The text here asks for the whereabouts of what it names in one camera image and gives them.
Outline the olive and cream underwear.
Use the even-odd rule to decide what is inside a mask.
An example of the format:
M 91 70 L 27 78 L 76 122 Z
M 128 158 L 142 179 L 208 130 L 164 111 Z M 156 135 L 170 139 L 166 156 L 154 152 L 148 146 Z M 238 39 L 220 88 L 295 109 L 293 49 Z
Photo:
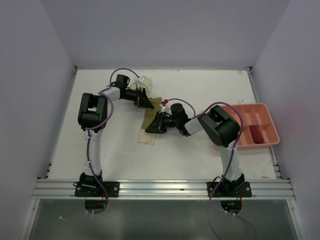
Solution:
M 154 109 L 146 108 L 144 113 L 144 118 L 141 124 L 141 128 L 138 134 L 137 142 L 140 144 L 154 145 L 156 134 L 147 133 L 145 130 L 153 122 L 158 112 L 162 110 L 161 102 L 163 99 L 161 97 L 151 98 L 150 102 L 153 104 Z

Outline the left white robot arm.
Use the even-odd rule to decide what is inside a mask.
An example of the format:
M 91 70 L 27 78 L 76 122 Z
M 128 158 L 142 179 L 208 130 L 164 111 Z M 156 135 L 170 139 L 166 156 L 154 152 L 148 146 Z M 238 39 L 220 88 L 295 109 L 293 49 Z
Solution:
M 127 100 L 140 108 L 154 109 L 149 100 L 151 82 L 145 76 L 137 76 L 132 83 L 130 78 L 118 74 L 114 82 L 101 90 L 98 95 L 84 93 L 78 112 L 78 124 L 86 141 L 85 163 L 83 172 L 76 183 L 76 190 L 99 196 L 107 189 L 103 184 L 101 166 L 101 139 L 104 128 L 114 112 L 114 102 Z

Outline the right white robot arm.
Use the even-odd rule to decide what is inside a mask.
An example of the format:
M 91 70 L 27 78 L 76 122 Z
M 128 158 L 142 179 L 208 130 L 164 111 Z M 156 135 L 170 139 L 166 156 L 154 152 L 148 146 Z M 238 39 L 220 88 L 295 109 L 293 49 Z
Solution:
M 189 137 L 205 131 L 213 144 L 219 148 L 222 162 L 220 183 L 216 183 L 213 188 L 227 196 L 235 196 L 245 182 L 238 155 L 238 141 L 243 126 L 220 105 L 194 118 L 188 117 L 180 103 L 171 105 L 170 111 L 171 113 L 163 110 L 156 113 L 153 121 L 145 128 L 145 132 L 164 134 L 168 128 L 176 128 L 182 136 Z

